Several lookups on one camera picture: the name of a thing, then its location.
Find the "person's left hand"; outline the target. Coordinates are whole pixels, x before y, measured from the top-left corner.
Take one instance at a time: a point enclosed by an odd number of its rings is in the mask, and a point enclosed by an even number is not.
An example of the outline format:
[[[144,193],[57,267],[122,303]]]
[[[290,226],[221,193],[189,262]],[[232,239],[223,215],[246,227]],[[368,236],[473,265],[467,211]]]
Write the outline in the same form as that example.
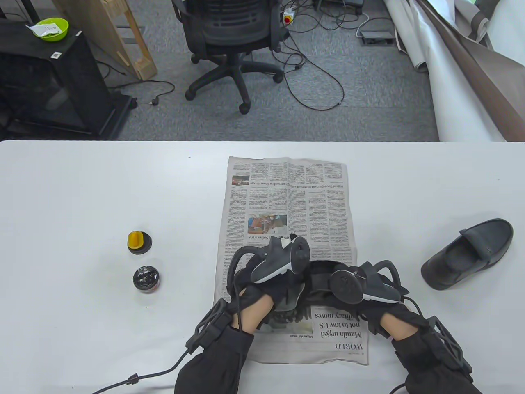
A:
[[[273,312],[280,302],[284,301],[288,295],[289,289],[287,286],[277,284],[255,284],[255,283],[243,283],[235,284],[235,300],[237,303],[238,312],[242,312],[248,307],[254,306],[257,302],[261,301],[265,296],[270,299],[270,307],[267,312],[263,313],[263,316],[267,316],[270,312]]]

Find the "person's right hand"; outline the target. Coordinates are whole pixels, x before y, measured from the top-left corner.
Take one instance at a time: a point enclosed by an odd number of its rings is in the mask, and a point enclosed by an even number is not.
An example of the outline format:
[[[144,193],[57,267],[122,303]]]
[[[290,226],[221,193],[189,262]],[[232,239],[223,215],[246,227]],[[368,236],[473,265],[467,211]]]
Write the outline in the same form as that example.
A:
[[[425,318],[403,303],[363,301],[356,307],[358,317],[367,321],[371,334],[400,341],[428,327]]]

